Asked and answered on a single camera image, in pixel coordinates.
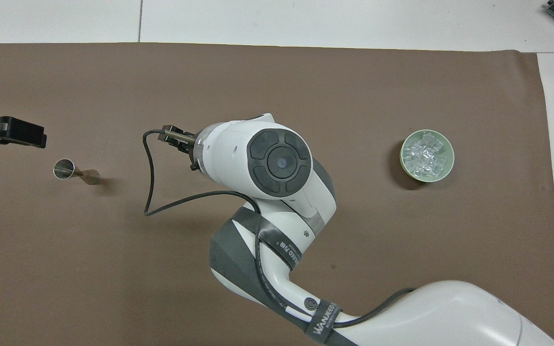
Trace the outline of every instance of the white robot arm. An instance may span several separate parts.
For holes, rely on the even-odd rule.
[[[271,114],[213,124],[197,136],[169,131],[164,136],[171,136],[171,144],[185,144],[193,168],[255,201],[211,238],[215,277],[319,344],[554,346],[514,309],[461,281],[406,289],[363,317],[343,313],[290,281],[290,271],[336,210],[332,181],[301,136],[275,123]]]

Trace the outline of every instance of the cocktail jigger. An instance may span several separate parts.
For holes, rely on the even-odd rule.
[[[86,182],[89,185],[96,185],[100,183],[100,174],[95,169],[88,169],[86,171],[81,171],[74,162],[69,159],[61,159],[57,161],[55,167],[53,168],[53,173],[57,179],[68,179],[73,177],[80,177],[83,179],[83,182]]]

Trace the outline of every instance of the white tile floor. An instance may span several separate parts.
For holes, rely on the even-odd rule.
[[[538,52],[554,168],[545,0],[0,0],[0,42],[194,42]]]

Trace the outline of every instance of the black cable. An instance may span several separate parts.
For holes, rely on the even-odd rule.
[[[404,288],[396,291],[392,296],[388,297],[386,300],[383,301],[382,304],[380,304],[377,308],[372,309],[368,313],[364,314],[363,316],[359,318],[354,318],[354,320],[347,321],[347,322],[335,322],[335,324],[332,325],[332,328],[346,328],[351,327],[355,324],[359,324],[361,322],[365,322],[369,318],[375,317],[377,314],[381,313],[383,309],[386,309],[387,306],[392,304],[395,300],[397,300],[399,297],[406,293],[413,292],[415,288]]]
[[[153,159],[151,156],[151,151],[149,150],[149,146],[147,144],[147,136],[150,134],[163,134],[164,132],[162,130],[151,130],[145,132],[142,136],[142,144],[145,147],[145,151],[147,152],[147,158],[149,159],[149,169],[150,169],[150,175],[151,175],[151,184],[149,186],[149,195],[147,197],[147,204],[145,205],[145,215],[151,216],[158,212],[161,212],[163,210],[166,210],[167,208],[172,208],[174,206],[178,206],[179,204],[183,204],[185,202],[193,201],[194,199],[199,199],[202,197],[209,197],[209,196],[216,196],[216,195],[233,195],[240,197],[244,199],[245,201],[249,202],[251,206],[253,207],[253,211],[255,211],[257,214],[260,213],[260,207],[258,206],[257,202],[254,201],[251,197],[244,195],[242,193],[236,192],[236,191],[227,191],[227,190],[220,190],[220,191],[210,191],[205,193],[199,193],[197,195],[189,196],[186,198],[179,199],[178,201],[174,201],[172,203],[169,203],[165,206],[162,206],[160,208],[157,208],[156,210],[153,210],[149,212],[149,205],[151,204],[151,199],[153,196],[153,189],[155,184],[155,172],[154,172],[154,166],[153,166]],[[260,281],[260,285],[266,295],[268,295],[269,298],[272,298],[274,301],[279,304],[279,306],[282,309],[286,309],[288,306],[292,307],[292,304],[288,302],[281,294],[277,292],[277,290],[271,285],[270,281],[266,276],[264,276],[264,271],[262,270],[262,261],[260,260],[260,237],[258,234],[255,234],[255,268],[256,273],[258,275],[258,280]]]
[[[145,134],[142,135],[142,144],[145,147],[145,151],[147,152],[147,158],[149,159],[149,170],[150,170],[150,173],[151,173],[151,184],[149,186],[149,196],[147,197],[147,204],[145,205],[145,211],[144,211],[145,216],[151,216],[153,214],[156,214],[156,213],[159,213],[163,210],[166,210],[167,208],[172,208],[174,206],[178,206],[179,204],[183,204],[185,202],[193,201],[194,199],[199,199],[199,198],[202,198],[202,197],[209,197],[209,196],[217,196],[217,195],[232,195],[232,196],[240,197],[240,198],[246,200],[247,202],[249,202],[249,204],[251,204],[251,206],[253,207],[253,211],[260,214],[260,207],[258,206],[257,202],[255,202],[251,197],[249,197],[248,195],[244,195],[240,192],[227,191],[227,190],[219,190],[219,191],[210,191],[210,192],[198,193],[197,195],[193,195],[193,196],[189,196],[189,197],[179,199],[178,201],[174,201],[172,203],[169,203],[165,206],[162,206],[162,207],[157,208],[156,210],[153,210],[153,211],[150,212],[149,211],[149,205],[151,204],[151,199],[153,197],[153,187],[155,185],[155,172],[154,172],[154,168],[153,168],[153,159],[151,157],[151,151],[149,151],[149,146],[147,144],[147,136],[149,136],[150,134],[163,134],[163,133],[164,132],[162,130],[151,130],[151,131],[145,132]]]

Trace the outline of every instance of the green bowl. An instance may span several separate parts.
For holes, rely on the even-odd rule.
[[[405,162],[403,162],[403,148],[411,147],[412,144],[422,139],[422,135],[428,132],[431,132],[435,136],[435,138],[437,138],[438,140],[444,143],[444,147],[435,156],[440,158],[445,158],[446,163],[444,164],[444,170],[440,173],[438,177],[433,177],[432,175],[416,177],[414,176],[414,172],[408,171],[407,168],[405,167]],[[450,144],[450,141],[448,140],[448,138],[446,138],[446,136],[440,134],[439,132],[428,130],[428,129],[418,130],[416,132],[413,132],[411,135],[405,138],[405,141],[403,141],[403,145],[401,146],[401,150],[399,151],[399,160],[401,162],[401,166],[403,167],[403,171],[405,171],[407,175],[421,182],[433,183],[444,179],[447,175],[450,174],[450,171],[453,170],[454,149],[453,149],[453,146]]]

